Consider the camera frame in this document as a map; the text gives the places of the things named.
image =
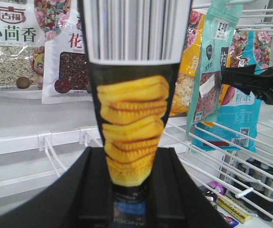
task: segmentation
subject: white plastic bracket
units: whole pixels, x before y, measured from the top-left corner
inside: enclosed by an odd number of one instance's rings
[[[45,137],[52,143],[52,133],[50,131],[37,132],[38,134],[38,148],[39,151],[45,150]]]
[[[79,127],[80,133],[79,133],[79,144],[85,144],[85,146],[88,146],[88,143],[90,142],[90,137],[87,134],[87,131],[89,130],[89,127]]]

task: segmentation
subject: barcode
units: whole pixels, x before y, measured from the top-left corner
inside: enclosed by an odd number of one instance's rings
[[[244,134],[244,135],[249,135],[249,131],[250,131],[250,128],[249,127],[241,127],[240,128],[240,133]],[[236,145],[239,145],[239,146],[248,146],[248,143],[249,143],[249,139],[247,138],[233,138],[231,140],[231,142],[233,142],[234,144]]]
[[[190,0],[85,0],[90,61],[178,63],[189,7]]]
[[[217,35],[217,38],[219,38],[219,39],[225,39],[225,36]]]
[[[238,146],[248,146],[248,139],[246,138],[239,138],[239,139],[232,139],[231,142],[238,145]]]

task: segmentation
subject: plastic bag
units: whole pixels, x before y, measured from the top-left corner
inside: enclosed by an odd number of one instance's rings
[[[89,77],[77,3],[72,1],[67,26],[46,41],[46,68],[42,103],[92,101],[87,92]]]
[[[200,63],[187,116],[187,133],[194,124],[217,119],[221,68],[226,66],[228,50],[243,9],[240,4],[226,6],[227,2],[213,1],[206,15]]]
[[[205,14],[192,10],[186,33],[184,51],[170,111],[171,115],[187,113],[194,77],[198,66]]]
[[[237,33],[231,48],[231,59],[237,59],[238,61],[233,60],[231,67],[244,67],[246,65],[256,64],[256,70],[258,71],[255,73],[261,73],[262,69],[269,66],[270,41],[271,38],[266,32],[249,32],[249,35],[244,32]],[[243,47],[242,49],[244,51],[242,53],[240,53],[239,47]],[[255,138],[257,136],[256,127],[259,119],[261,100],[256,99],[253,93],[246,95],[232,86],[226,86],[228,89],[224,91],[225,97],[218,113],[217,123]],[[199,123],[198,127],[250,151],[256,152],[254,141],[242,135],[218,126],[211,128]],[[234,145],[230,145],[198,129],[195,130],[195,135],[222,149],[239,150],[239,148]],[[193,144],[205,150],[213,149],[197,139],[193,141]]]
[[[1,96],[41,97],[36,86],[38,75],[31,68],[30,61],[34,51],[44,46],[44,40],[44,32],[34,13],[33,0],[15,3],[0,1]]]

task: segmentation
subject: orange package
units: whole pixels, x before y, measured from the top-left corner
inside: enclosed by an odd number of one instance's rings
[[[202,44],[204,20],[205,14],[191,11],[170,116],[188,111]]]

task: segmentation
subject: blue snack bag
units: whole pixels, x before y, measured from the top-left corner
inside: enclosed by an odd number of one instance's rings
[[[243,5],[226,6],[228,0],[212,1],[203,29],[200,59],[187,115],[187,137],[191,127],[216,121],[221,92],[221,69],[226,67],[229,47]]]
[[[240,63],[242,64],[239,64],[239,66],[256,64],[255,74],[260,74],[263,69],[267,68],[269,65],[269,53],[270,36],[266,34],[262,36],[260,32],[255,33],[251,31],[248,34],[248,44],[240,58]],[[257,122],[259,120],[261,103],[262,101],[256,99],[253,93],[246,95],[239,89],[229,86],[220,106],[216,122],[232,130],[255,138],[257,136]],[[249,140],[235,132],[225,130],[218,126],[208,127],[202,123],[199,123],[198,127],[252,152],[256,152],[253,140]],[[195,130],[195,135],[222,149],[239,150],[239,148],[234,145],[230,145],[229,143],[204,133],[199,129]],[[193,141],[193,144],[206,151],[213,150],[212,147],[197,139]]]

